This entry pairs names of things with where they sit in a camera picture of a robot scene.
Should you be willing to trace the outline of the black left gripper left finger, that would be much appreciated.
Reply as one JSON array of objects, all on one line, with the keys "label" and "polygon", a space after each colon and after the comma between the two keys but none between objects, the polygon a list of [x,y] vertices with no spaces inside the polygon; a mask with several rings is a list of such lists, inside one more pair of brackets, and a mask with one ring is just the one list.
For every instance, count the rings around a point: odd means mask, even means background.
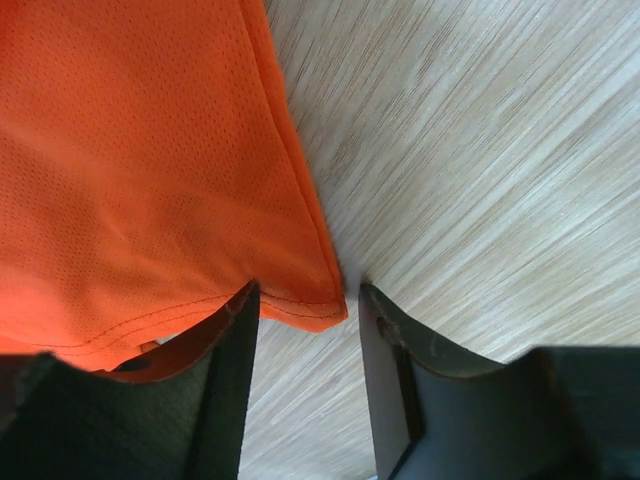
[{"label": "black left gripper left finger", "polygon": [[259,323],[248,283],[219,310],[112,371],[49,352],[1,359],[5,479],[234,479]]}]

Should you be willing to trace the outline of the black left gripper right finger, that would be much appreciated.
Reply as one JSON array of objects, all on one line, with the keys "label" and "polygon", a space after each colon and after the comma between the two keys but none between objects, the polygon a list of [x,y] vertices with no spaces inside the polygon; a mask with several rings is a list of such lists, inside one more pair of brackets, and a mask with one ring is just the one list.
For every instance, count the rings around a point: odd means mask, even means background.
[{"label": "black left gripper right finger", "polygon": [[502,364],[360,288],[381,479],[635,479],[639,351],[543,346]]}]

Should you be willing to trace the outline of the orange t-shirt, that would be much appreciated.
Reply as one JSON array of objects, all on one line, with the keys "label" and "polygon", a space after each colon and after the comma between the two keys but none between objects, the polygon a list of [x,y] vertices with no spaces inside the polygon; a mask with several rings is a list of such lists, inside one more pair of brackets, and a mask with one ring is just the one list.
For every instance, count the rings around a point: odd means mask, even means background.
[{"label": "orange t-shirt", "polygon": [[111,369],[248,281],[347,308],[260,1],[1,5],[1,349]]}]

